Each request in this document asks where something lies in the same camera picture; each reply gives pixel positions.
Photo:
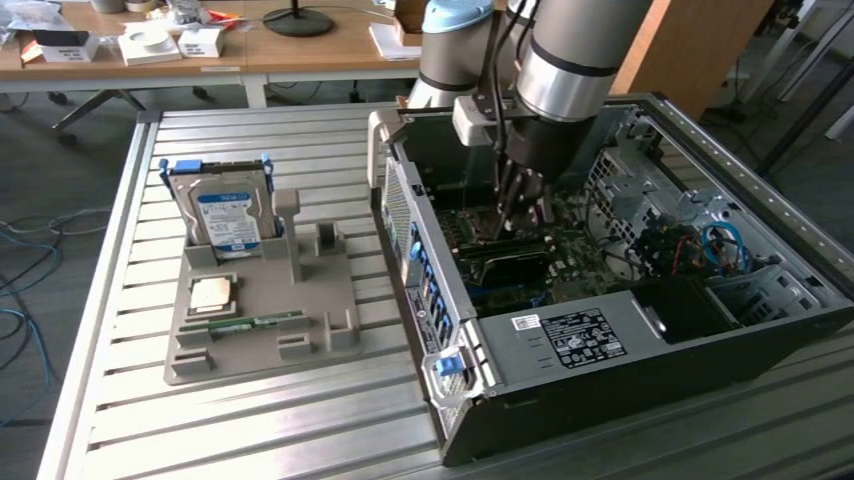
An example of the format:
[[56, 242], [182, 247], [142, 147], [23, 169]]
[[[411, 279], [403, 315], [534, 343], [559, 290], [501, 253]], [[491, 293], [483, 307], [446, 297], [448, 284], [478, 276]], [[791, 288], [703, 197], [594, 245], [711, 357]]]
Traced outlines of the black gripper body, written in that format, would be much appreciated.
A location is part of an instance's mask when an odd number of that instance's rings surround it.
[[522, 167], [555, 181], [570, 168], [591, 130], [591, 119], [555, 122], [545, 117], [511, 122], [506, 153]]

